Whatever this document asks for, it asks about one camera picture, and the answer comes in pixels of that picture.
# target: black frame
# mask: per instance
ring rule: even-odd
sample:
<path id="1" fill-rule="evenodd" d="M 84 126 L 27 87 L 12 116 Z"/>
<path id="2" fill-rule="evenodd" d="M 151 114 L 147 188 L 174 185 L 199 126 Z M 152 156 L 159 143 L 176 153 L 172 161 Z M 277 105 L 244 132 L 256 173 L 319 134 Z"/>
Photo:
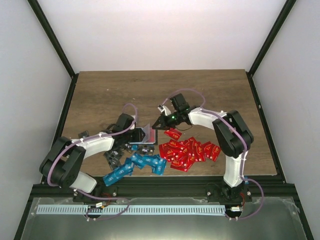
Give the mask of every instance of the black frame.
<path id="1" fill-rule="evenodd" d="M 58 126 L 54 135 L 53 142 L 55 142 L 57 138 L 61 137 L 62 135 L 79 74 L 78 73 L 76 74 L 74 72 L 71 64 L 69 63 L 69 60 L 67 59 L 38 1 L 28 0 L 28 2 L 71 78 L 70 87 L 69 87 L 66 100 L 62 109 L 62 113 L 58 122 Z M 261 62 L 263 61 L 264 56 L 266 55 L 268 49 L 270 48 L 277 33 L 281 29 L 283 23 L 285 22 L 295 2 L 296 0 L 287 0 L 285 2 L 272 29 L 270 30 L 268 36 L 266 37 L 264 44 L 262 45 L 257 57 L 255 58 L 249 72 L 246 73 L 247 79 L 252 91 L 252 95 L 259 113 L 259 117 L 264 129 L 264 133 L 270 148 L 270 152 L 276 168 L 276 172 L 277 172 L 277 174 L 273 176 L 257 175 L 257 176 L 250 176 L 250 177 L 261 184 L 266 197 L 292 197 L 295 205 L 300 210 L 299 217 L 302 222 L 306 237 L 309 240 L 313 240 L 314 238 L 311 233 L 299 196 L 297 194 L 296 187 L 294 184 L 289 184 L 286 182 L 286 178 L 285 178 L 283 169 L 281 167 L 281 163 L 279 161 L 275 144 L 273 142 L 273 139 L 268 127 L 268 123 L 259 100 L 259 95 L 257 93 L 255 83 L 253 80 L 254 74 L 256 73 Z M 175 177 L 155 176 L 155 177 L 143 177 L 143 178 L 132 176 L 130 178 L 124 178 L 121 181 L 117 182 L 116 184 L 112 185 L 112 190 L 113 191 L 115 190 L 117 192 L 118 197 L 127 197 L 127 198 L 136 198 L 136 197 L 207 198 L 208 196 L 206 194 L 207 193 L 206 186 L 211 183 L 221 183 L 222 180 L 223 180 L 222 176 L 175 176 Z M 249 183 L 248 187 L 250 189 L 252 197 L 260 196 L 260 191 L 257 186 Z M 73 198 L 74 194 L 71 189 L 50 187 L 45 182 L 42 182 L 41 184 L 33 185 L 14 239 L 17 239 L 17 240 L 20 239 L 23 234 L 33 198 L 43 198 L 43 197 Z"/>

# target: wooden table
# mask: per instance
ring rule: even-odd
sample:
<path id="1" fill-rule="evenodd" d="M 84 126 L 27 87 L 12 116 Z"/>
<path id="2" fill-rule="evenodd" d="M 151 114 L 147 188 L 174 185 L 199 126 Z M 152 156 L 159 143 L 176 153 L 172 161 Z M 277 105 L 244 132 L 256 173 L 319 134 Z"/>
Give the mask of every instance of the wooden table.
<path id="1" fill-rule="evenodd" d="M 138 108 L 138 125 L 152 125 L 160 115 L 157 105 L 173 91 L 192 88 L 203 93 L 205 108 L 213 111 L 237 110 L 254 135 L 254 143 L 247 156 L 244 173 L 246 175 L 275 175 L 276 169 L 270 154 L 266 136 L 259 118 L 254 98 L 242 69 L 234 70 L 160 70 L 160 71 L 93 71 L 81 72 L 75 87 L 70 109 L 62 135 L 78 138 L 78 134 L 88 130 L 95 135 L 109 124 L 115 123 L 126 103 Z M 199 105 L 202 98 L 193 92 L 183 92 L 190 105 Z M 128 108 L 126 113 L 133 114 Z M 202 126 L 194 126 L 184 131 L 181 140 L 194 136 L 198 141 L 218 144 L 215 132 Z M 162 131 L 158 134 L 159 144 L 170 138 Z M 86 158 L 81 170 L 93 176 L 104 176 L 111 169 L 103 153 Z M 225 156 L 221 153 L 216 162 L 196 162 L 188 172 L 170 168 L 166 176 L 208 176 L 223 175 Z M 134 176 L 152 176 L 151 168 L 135 168 Z"/>

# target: perforated white strip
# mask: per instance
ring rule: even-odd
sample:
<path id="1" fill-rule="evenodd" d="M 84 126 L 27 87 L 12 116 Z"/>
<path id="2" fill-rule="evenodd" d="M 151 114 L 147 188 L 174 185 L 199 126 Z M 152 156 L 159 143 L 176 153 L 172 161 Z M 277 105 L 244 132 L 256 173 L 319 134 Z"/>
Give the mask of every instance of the perforated white strip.
<path id="1" fill-rule="evenodd" d="M 109 205 L 101 209 L 93 209 L 90 214 L 115 215 L 126 206 Z M 84 215 L 87 205 L 38 205 L 36 214 L 43 215 Z M 123 215 L 206 215 L 224 216 L 224 205 L 131 205 Z"/>

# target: white panel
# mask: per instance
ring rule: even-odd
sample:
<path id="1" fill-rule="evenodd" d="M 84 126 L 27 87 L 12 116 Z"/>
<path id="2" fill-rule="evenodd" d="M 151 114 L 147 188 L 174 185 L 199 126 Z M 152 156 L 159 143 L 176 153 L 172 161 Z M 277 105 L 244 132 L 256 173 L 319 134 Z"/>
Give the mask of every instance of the white panel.
<path id="1" fill-rule="evenodd" d="M 40 0 L 78 71 L 249 70 L 285 0 Z"/>
<path id="2" fill-rule="evenodd" d="M 254 77 L 285 176 L 320 239 L 320 1 L 298 0 Z"/>
<path id="3" fill-rule="evenodd" d="M 0 235 L 12 240 L 70 77 L 26 0 L 0 1 Z"/>

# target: white wall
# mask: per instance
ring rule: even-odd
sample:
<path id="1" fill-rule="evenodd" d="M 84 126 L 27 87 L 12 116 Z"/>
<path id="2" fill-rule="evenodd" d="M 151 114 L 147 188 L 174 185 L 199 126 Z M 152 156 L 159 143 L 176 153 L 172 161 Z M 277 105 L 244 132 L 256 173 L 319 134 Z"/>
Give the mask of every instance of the white wall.
<path id="1" fill-rule="evenodd" d="M 249 70 L 285 0 L 39 0 L 78 71 Z"/>
<path id="2" fill-rule="evenodd" d="M 272 137 L 320 239 L 320 1 L 298 0 L 254 76 Z"/>
<path id="3" fill-rule="evenodd" d="M 70 77 L 28 2 L 0 1 L 0 238 L 12 240 Z"/>

